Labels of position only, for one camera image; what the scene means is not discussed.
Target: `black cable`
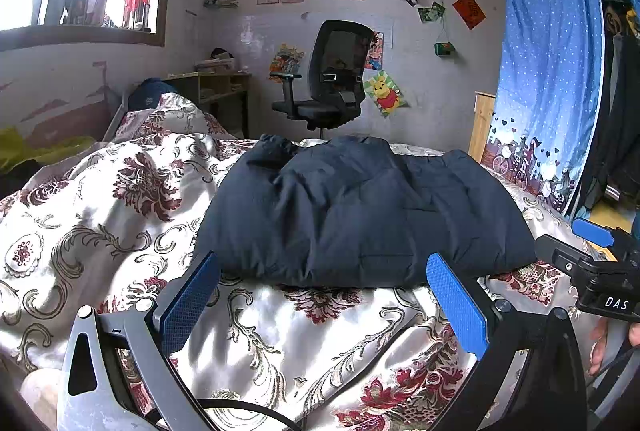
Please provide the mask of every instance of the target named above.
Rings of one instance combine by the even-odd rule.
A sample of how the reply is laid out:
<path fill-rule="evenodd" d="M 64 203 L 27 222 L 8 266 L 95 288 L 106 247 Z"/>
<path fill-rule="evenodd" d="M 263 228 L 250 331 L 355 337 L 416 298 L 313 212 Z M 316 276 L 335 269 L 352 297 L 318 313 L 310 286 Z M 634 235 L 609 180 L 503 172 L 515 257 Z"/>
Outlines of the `black cable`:
<path fill-rule="evenodd" d="M 593 376 L 593 379 L 587 382 L 586 387 L 589 387 L 591 384 L 593 384 L 599 376 L 601 376 L 604 372 L 607 371 L 607 369 L 615 366 L 616 364 L 621 363 L 625 359 L 628 359 L 631 356 L 631 354 L 639 348 L 640 348 L 640 345 L 635 345 L 633 348 L 629 348 L 628 350 L 626 350 L 625 353 L 623 353 L 619 357 L 616 357 L 615 359 L 612 359 L 611 361 L 609 361 L 605 366 L 601 367 L 598 370 L 598 372 Z"/>
<path fill-rule="evenodd" d="M 229 398 L 199 398 L 198 404 L 200 404 L 203 409 L 244 409 L 246 411 L 254 411 L 254 413 L 261 413 L 276 419 L 285 426 L 288 426 L 292 431 L 302 431 L 302 428 L 298 424 L 289 420 L 277 411 L 258 404 L 252 404 L 251 402 L 233 400 Z M 145 415 L 145 418 L 152 424 L 156 424 L 162 416 L 158 411 L 158 408 L 153 408 Z"/>

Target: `floral bedsheet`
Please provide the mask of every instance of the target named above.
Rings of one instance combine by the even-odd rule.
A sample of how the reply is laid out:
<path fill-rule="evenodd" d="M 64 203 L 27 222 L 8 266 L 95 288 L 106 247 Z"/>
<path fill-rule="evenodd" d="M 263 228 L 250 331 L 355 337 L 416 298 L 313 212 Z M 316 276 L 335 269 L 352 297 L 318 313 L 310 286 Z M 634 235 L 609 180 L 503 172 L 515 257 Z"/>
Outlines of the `floral bedsheet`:
<path fill-rule="evenodd" d="M 81 305 L 103 313 L 157 296 L 188 267 L 218 185 L 254 144 L 165 94 L 158 109 L 127 114 L 112 143 L 43 168 L 0 201 L 2 359 L 25 373 L 60 368 Z M 439 154 L 405 144 L 392 149 Z M 534 236 L 549 233 L 590 249 L 533 196 L 504 186 Z M 536 263 L 484 283 L 521 310 L 567 308 L 587 363 L 593 319 L 572 307 L 567 276 Z M 502 412 L 524 357 L 514 360 L 486 424 Z M 121 360 L 146 413 L 152 401 L 130 356 L 123 351 Z M 302 419 L 306 429 L 361 431 L 428 429 L 474 361 L 428 287 L 294 288 L 226 276 L 172 356 L 197 398 L 242 398 Z M 259 414 L 209 413 L 221 429 L 282 429 Z"/>

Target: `blue gripper pad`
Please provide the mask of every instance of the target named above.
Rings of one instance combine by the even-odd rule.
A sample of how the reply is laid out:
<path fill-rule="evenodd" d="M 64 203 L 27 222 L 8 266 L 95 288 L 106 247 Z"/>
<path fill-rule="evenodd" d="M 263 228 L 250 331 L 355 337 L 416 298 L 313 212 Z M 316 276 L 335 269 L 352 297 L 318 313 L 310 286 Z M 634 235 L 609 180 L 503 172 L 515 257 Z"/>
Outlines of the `blue gripper pad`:
<path fill-rule="evenodd" d="M 218 257 L 209 252 L 160 321 L 161 351 L 165 356 L 184 347 L 219 280 Z"/>
<path fill-rule="evenodd" d="M 427 283 L 449 319 L 460 346 L 475 353 L 478 361 L 482 359 L 489 346 L 486 319 L 440 254 L 431 254 L 427 260 Z"/>
<path fill-rule="evenodd" d="M 571 230 L 574 231 L 576 236 L 583 237 L 601 247 L 613 245 L 611 233 L 604 227 L 591 223 L 591 221 L 576 218 L 574 223 L 571 224 Z"/>

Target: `finger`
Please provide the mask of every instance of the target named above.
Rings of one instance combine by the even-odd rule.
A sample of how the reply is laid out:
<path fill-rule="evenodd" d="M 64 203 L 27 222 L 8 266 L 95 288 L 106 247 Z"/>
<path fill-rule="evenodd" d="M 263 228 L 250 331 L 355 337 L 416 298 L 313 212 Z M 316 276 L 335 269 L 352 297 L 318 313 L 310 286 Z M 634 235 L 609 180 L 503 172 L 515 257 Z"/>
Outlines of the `finger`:
<path fill-rule="evenodd" d="M 606 348 L 607 339 L 605 337 L 601 338 L 593 347 L 593 350 L 591 351 L 591 367 L 589 368 L 589 375 L 594 375 L 600 369 Z"/>
<path fill-rule="evenodd" d="M 598 319 L 598 322 L 593 327 L 593 330 L 589 334 L 589 337 L 594 341 L 603 338 L 607 334 L 607 329 L 609 327 L 609 319 L 606 317 L 601 317 Z"/>
<path fill-rule="evenodd" d="M 640 323 L 632 323 L 629 327 L 629 342 L 631 346 L 640 345 Z"/>

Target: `wall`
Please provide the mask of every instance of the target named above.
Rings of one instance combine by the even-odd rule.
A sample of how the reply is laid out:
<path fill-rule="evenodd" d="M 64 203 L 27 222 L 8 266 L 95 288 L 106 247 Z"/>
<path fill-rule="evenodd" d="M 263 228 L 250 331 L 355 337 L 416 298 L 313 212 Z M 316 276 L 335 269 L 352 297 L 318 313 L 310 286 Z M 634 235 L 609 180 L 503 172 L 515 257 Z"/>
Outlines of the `wall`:
<path fill-rule="evenodd" d="M 458 57 L 440 59 L 433 43 L 440 24 L 421 24 L 415 9 L 400 0 L 305 0 L 299 4 L 256 5 L 256 0 L 238 0 L 237 10 L 216 11 L 215 42 L 228 48 L 254 74 L 250 93 L 250 131 L 282 134 L 299 140 L 317 136 L 304 122 L 286 120 L 271 111 L 271 102 L 282 100 L 280 85 L 268 81 L 268 66 L 280 43 L 288 43 L 310 54 L 316 33 L 325 19 L 362 22 L 385 32 L 383 67 L 395 78 L 411 107 L 382 118 L 366 99 L 355 121 L 328 132 L 366 133 L 393 142 L 450 149 L 468 147 L 474 115 L 474 90 L 495 92 L 502 34 L 504 0 L 476 0 L 487 18 L 469 31 L 451 8 L 456 0 L 444 1 L 449 38 Z M 430 4 L 432 0 L 422 0 Z M 305 75 L 309 57 L 305 58 Z M 296 99 L 308 98 L 305 79 L 294 88 Z"/>
<path fill-rule="evenodd" d="M 38 124 L 36 132 L 48 130 L 60 115 L 73 111 L 65 115 L 76 124 L 69 130 L 100 136 L 108 118 L 92 130 L 87 125 L 79 130 L 95 115 L 91 105 L 104 99 L 105 84 L 122 91 L 147 77 L 190 71 L 194 60 L 210 53 L 211 12 L 202 1 L 168 1 L 164 47 L 81 43 L 0 53 L 0 128 L 17 125 L 27 136 Z"/>

